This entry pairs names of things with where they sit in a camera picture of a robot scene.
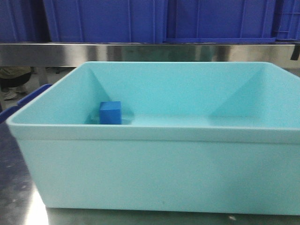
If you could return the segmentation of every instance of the blue cube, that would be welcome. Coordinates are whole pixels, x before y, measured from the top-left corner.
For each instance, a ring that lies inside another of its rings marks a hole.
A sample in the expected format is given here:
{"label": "blue cube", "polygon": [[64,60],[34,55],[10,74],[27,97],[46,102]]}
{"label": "blue cube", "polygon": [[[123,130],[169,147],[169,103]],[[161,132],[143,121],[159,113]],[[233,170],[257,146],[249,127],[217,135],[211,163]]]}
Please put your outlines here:
{"label": "blue cube", "polygon": [[100,103],[100,124],[121,124],[121,102]]}

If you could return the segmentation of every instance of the blue handle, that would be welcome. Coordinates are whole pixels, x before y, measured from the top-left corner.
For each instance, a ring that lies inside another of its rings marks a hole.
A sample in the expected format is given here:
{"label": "blue handle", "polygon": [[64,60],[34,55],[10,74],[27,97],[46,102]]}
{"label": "blue handle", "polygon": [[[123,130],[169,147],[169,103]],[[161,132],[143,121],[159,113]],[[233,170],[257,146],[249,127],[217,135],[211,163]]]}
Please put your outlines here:
{"label": "blue handle", "polygon": [[39,87],[38,89],[36,89],[35,91],[33,91],[32,93],[30,93],[29,95],[25,96],[24,98],[20,99],[16,106],[12,106],[4,111],[2,111],[0,113],[0,123],[4,122],[8,117],[10,117],[12,114],[14,114],[16,111],[18,111],[19,109],[21,109],[24,105],[26,105],[27,103],[29,103],[32,99],[34,99],[36,96],[40,95],[41,93],[43,93],[45,90],[47,90],[48,88],[51,87],[52,84],[45,84],[41,87]]}
{"label": "blue handle", "polygon": [[36,96],[43,93],[45,90],[51,87],[52,84],[44,84],[43,86],[39,87],[35,91],[31,92],[29,95],[25,96],[24,98],[20,99],[17,104],[18,106],[23,107],[27,103],[29,103],[32,99],[34,99]]}
{"label": "blue handle", "polygon": [[3,123],[4,121],[6,121],[6,119],[8,117],[10,117],[12,114],[14,114],[16,111],[18,111],[21,107],[16,105],[16,106],[12,106],[4,111],[2,111],[0,113],[0,123]]}

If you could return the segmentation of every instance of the light blue plastic tub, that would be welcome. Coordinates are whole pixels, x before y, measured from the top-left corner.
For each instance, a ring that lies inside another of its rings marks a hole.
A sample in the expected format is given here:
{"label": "light blue plastic tub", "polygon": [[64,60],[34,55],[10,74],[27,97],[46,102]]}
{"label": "light blue plastic tub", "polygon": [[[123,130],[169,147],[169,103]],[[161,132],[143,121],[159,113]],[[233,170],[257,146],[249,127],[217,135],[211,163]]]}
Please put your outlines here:
{"label": "light blue plastic tub", "polygon": [[300,78],[269,63],[88,62],[7,123],[48,207],[300,215]]}

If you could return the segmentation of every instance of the metal surface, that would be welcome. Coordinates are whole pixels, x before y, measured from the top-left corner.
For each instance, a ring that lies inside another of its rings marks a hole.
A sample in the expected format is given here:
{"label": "metal surface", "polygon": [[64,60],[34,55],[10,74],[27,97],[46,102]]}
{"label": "metal surface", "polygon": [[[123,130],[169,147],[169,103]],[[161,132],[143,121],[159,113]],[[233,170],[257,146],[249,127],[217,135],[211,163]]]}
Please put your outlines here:
{"label": "metal surface", "polygon": [[31,180],[16,141],[5,123],[0,124],[0,136],[1,225],[300,224],[300,216],[46,208]]}
{"label": "metal surface", "polygon": [[300,68],[294,44],[0,44],[0,66],[77,67],[86,61],[265,61]]}
{"label": "metal surface", "polygon": [[35,70],[38,74],[38,82],[40,86],[49,83],[47,78],[47,71],[45,67],[35,67]]}

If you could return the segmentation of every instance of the plastic tub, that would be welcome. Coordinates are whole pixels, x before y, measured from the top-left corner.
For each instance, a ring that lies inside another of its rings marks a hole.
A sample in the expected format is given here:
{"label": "plastic tub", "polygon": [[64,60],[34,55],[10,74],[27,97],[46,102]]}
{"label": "plastic tub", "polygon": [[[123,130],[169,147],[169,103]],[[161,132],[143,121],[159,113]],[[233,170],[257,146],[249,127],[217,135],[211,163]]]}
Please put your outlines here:
{"label": "plastic tub", "polygon": [[273,42],[275,0],[169,0],[167,42]]}
{"label": "plastic tub", "polygon": [[1,0],[0,15],[0,42],[50,40],[40,0]]}
{"label": "plastic tub", "polygon": [[269,63],[88,62],[7,123],[47,207],[300,215],[299,96]]}
{"label": "plastic tub", "polygon": [[166,37],[167,0],[44,0],[44,4],[54,42],[162,43]]}
{"label": "plastic tub", "polygon": [[273,33],[277,40],[300,40],[299,0],[277,0]]}

